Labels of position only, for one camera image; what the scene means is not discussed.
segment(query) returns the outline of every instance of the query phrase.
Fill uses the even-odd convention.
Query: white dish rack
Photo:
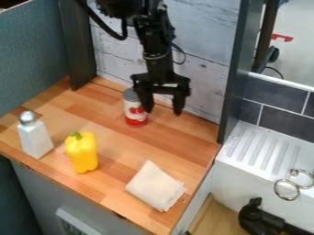
[[[279,179],[311,184],[304,174],[292,177],[292,168],[314,172],[313,143],[239,122],[210,171],[210,191],[220,203],[238,212],[250,198],[259,196],[264,211],[314,232],[314,187],[300,190],[291,202],[274,192]]]

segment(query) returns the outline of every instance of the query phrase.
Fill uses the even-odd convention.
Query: salt shaker
[[[45,125],[37,120],[34,112],[24,111],[18,119],[17,131],[24,153],[39,159],[53,148]]]

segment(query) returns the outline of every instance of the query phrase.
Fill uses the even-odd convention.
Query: can label
[[[130,126],[140,127],[147,124],[147,113],[140,105],[140,101],[128,101],[124,99],[123,103],[126,121]]]

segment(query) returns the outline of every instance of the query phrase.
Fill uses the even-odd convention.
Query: shaker lid
[[[37,121],[37,117],[33,111],[27,110],[19,114],[18,120],[23,126],[28,126],[35,124]]]
[[[136,92],[133,91],[133,88],[124,90],[123,98],[128,101],[139,101],[139,97]]]

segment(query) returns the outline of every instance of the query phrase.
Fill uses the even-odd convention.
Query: white wood panel wall
[[[176,28],[175,43],[187,53],[184,65],[175,65],[178,74],[191,78],[192,95],[186,110],[219,123],[241,0],[165,0]],[[95,9],[95,0],[88,0]],[[102,17],[116,31],[119,20]],[[133,28],[129,37],[118,41],[91,22],[98,75],[131,86],[129,77],[145,73],[142,47]],[[182,55],[174,50],[174,59]],[[170,102],[169,97],[157,95]]]

